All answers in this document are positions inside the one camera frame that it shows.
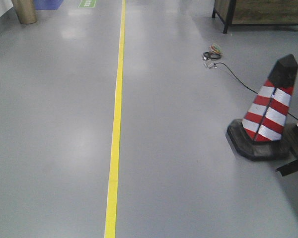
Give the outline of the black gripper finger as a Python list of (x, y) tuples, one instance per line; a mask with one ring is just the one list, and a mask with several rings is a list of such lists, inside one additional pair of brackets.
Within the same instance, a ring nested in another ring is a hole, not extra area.
[(283, 177), (298, 172), (298, 159), (276, 169)]

